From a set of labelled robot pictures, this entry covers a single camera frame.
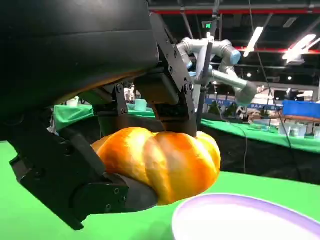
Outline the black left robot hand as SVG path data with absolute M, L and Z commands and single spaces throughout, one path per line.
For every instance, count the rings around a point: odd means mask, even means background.
M 146 184 L 107 173 L 81 134 L 48 130 L 51 107 L 75 96 L 94 106 L 104 134 L 123 128 L 125 80 L 166 130 L 196 135 L 187 67 L 147 1 L 1 1 L 0 139 L 17 152 L 17 181 L 74 230 L 92 214 L 157 204 Z

